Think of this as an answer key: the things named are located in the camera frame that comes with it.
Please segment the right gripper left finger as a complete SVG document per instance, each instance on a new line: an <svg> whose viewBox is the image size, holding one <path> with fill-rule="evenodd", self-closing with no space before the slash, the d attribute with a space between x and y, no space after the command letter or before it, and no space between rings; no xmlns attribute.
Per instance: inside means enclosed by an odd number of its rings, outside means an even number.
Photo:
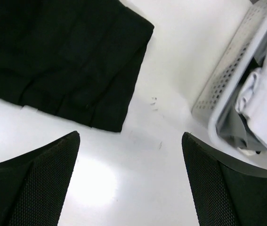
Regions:
<svg viewBox="0 0 267 226"><path fill-rule="evenodd" d="M73 131L0 162L0 226L56 226L79 147Z"/></svg>

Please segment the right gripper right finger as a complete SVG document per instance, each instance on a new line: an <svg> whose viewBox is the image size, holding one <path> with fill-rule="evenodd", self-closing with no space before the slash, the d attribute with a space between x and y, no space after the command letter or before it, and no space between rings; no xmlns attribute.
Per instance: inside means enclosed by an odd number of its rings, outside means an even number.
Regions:
<svg viewBox="0 0 267 226"><path fill-rule="evenodd" d="M267 169L223 153L192 134L182 150L201 226L267 226Z"/></svg>

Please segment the black skirt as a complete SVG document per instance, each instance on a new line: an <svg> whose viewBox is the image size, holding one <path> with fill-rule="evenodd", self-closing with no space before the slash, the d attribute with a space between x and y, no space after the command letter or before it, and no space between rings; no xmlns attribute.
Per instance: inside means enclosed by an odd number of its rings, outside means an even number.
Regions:
<svg viewBox="0 0 267 226"><path fill-rule="evenodd" d="M0 99L120 132L153 31L118 0L0 0Z"/></svg>

